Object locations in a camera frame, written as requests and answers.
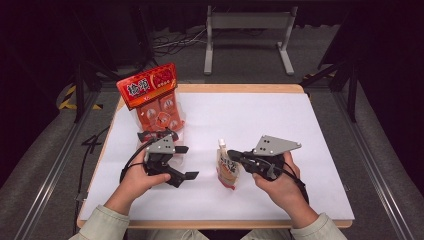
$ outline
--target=white table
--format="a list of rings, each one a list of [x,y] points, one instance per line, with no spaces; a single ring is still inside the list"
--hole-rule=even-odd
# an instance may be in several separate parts
[[[354,219],[312,106],[298,85],[182,85],[178,97],[186,114],[184,145],[190,149],[178,170],[199,171],[179,188],[162,184],[137,199],[130,228],[254,229],[288,228],[289,216],[257,188],[244,169],[236,190],[222,186],[216,174],[218,139],[228,149],[248,151],[262,135],[295,142],[292,151],[302,172],[310,204],[326,212],[338,227]],[[118,186],[119,175],[137,147],[137,125],[123,101],[109,130],[78,225]]]

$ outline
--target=white board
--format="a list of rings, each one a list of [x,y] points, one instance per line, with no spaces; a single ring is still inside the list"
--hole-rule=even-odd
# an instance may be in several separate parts
[[[216,173],[218,139],[228,149],[250,151],[262,135],[302,144],[292,151],[301,169],[310,205],[334,220],[354,216],[333,159],[306,94],[179,93],[186,114],[181,172],[199,171],[179,188],[162,184],[137,199],[131,220],[288,220],[244,169],[236,190],[225,188]],[[137,147],[137,131],[128,109],[116,112],[80,220],[87,220],[118,186],[119,175]]]

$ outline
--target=snack bag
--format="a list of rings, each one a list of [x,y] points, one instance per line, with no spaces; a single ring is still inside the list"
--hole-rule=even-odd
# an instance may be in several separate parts
[[[178,131],[184,126],[175,89],[175,65],[169,63],[138,73],[116,83],[129,110],[135,109],[143,131]]]
[[[236,189],[237,179],[240,175],[240,164],[228,157],[227,146],[224,139],[218,140],[219,150],[216,161],[218,179],[226,188]]]

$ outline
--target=gray sleeve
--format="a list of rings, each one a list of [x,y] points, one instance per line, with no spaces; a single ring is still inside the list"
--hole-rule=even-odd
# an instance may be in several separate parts
[[[128,216],[99,205],[85,222],[80,232],[70,240],[122,240],[129,222]]]
[[[296,240],[344,240],[346,237],[336,227],[325,213],[321,213],[318,219],[311,225],[301,229],[291,229],[291,233]]]

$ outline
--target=metal frame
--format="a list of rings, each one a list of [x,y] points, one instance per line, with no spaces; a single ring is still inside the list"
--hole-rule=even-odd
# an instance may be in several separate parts
[[[205,56],[204,74],[212,74],[213,59],[213,29],[235,29],[235,28],[256,28],[256,29],[284,29],[284,38],[282,42],[277,42],[284,68],[287,75],[293,75],[294,70],[287,54],[287,45],[293,29],[296,18],[297,7],[292,7],[290,12],[271,12],[271,13],[215,13],[212,7],[208,6],[207,13],[207,45]]]
[[[351,121],[351,115],[348,111],[346,111],[346,105],[348,103],[346,103],[346,100],[343,97],[343,93],[335,92],[333,97],[339,107],[340,112],[343,114],[344,120],[349,126],[350,133],[356,141],[356,145],[358,146],[362,155],[362,162],[368,172],[368,176],[370,176],[370,179],[374,184],[375,190],[381,200],[384,209],[386,210],[390,222],[396,231],[398,239],[414,240],[415,237],[409,229],[408,223],[403,217],[401,210],[399,209],[398,204],[396,203],[396,200],[393,196],[393,193],[386,183],[386,180],[384,179],[383,174],[381,173],[371,153],[371,150],[368,148],[361,130],[356,123]]]
[[[89,106],[93,106],[95,103],[99,92],[91,92],[88,96],[85,109],[89,109]],[[35,229],[35,226],[38,223],[38,220],[41,217],[41,214],[44,211],[44,208],[47,205],[47,202],[50,199],[51,194],[53,193],[54,188],[56,187],[57,182],[65,168],[67,162],[69,161],[69,155],[72,147],[74,146],[75,140],[78,137],[79,132],[90,111],[85,111],[82,113],[80,121],[74,123],[74,126],[70,130],[68,137],[66,138],[65,143],[62,146],[62,149],[59,152],[52,168],[50,169],[49,174],[47,175],[43,185],[38,192],[37,197],[35,198],[30,210],[28,211],[24,221],[22,222],[21,227],[16,233],[15,240],[29,239],[32,232]]]

